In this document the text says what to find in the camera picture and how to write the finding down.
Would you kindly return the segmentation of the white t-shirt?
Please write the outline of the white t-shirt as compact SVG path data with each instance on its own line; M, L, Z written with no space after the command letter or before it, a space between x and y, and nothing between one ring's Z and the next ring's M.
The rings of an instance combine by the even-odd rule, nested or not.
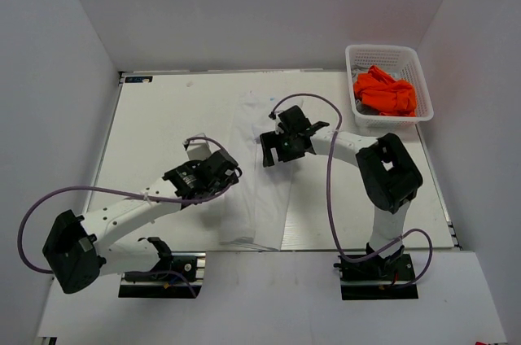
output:
M290 202L292 164L265 168L260 135L275 128L276 98L252 92L239 97L226 149L243 175L224 195L219 242L226 247L278 251Z

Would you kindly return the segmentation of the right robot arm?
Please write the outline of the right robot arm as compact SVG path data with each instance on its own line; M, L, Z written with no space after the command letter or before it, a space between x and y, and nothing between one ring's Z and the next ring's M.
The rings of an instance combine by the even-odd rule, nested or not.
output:
M396 271L396 257L404 250L406 213L423 184L422 174L401 139L394 133L376 138L330 129L324 121L313 124L298 106L278 114L271 112L269 118L275 121L275 129L260 135L265 168L307 154L327 157L326 210L335 247L343 258L347 256L333 218L332 166L336 159L358 168L365 192L374 205L373 228L366 257L349 258L348 262L367 260L374 277L389 277Z

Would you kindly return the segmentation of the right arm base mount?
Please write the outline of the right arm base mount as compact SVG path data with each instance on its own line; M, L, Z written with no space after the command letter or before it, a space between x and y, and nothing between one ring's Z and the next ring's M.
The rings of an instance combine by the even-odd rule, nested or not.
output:
M403 254L381 270L374 260L351 264L339 257L333 267L339 273L341 297L344 301L418 299L416 278L410 254Z

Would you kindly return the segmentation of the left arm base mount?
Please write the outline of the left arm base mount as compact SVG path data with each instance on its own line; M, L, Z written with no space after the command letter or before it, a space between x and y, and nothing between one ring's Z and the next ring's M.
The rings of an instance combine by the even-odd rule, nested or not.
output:
M196 299L203 282L205 253L173 252L158 237L145 239L153 246L158 260L143 273L124 273L118 297L122 299Z

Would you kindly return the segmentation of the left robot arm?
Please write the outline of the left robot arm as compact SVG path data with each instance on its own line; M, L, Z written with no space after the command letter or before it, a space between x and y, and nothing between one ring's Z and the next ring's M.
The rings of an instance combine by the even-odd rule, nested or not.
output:
M238 163L223 150L189 160L110 206L81 215L71 210L59 214L42 253L68 295L105 274L123 274L132 282L190 283L195 262L175 256L161 238L140 237L131 247L118 241L162 216L224 194L241 175Z

